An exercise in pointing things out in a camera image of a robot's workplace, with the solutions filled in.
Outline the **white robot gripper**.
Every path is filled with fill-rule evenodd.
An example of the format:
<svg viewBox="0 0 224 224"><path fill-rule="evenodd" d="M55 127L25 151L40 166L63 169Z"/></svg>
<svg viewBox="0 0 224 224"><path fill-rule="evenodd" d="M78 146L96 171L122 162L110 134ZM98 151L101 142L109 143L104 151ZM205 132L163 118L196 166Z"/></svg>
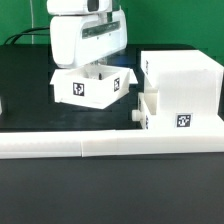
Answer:
<svg viewBox="0 0 224 224"><path fill-rule="evenodd" d="M126 48L125 14L114 11L110 22L105 14L54 16L50 35L55 63L77 68Z"/></svg>

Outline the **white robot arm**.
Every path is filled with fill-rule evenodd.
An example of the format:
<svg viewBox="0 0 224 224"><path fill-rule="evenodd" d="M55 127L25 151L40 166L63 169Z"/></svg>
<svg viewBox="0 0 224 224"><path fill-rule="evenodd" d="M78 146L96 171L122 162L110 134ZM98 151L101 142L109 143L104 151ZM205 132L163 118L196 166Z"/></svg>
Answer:
<svg viewBox="0 0 224 224"><path fill-rule="evenodd" d="M120 0L47 0L55 63L76 68L126 48L127 27Z"/></svg>

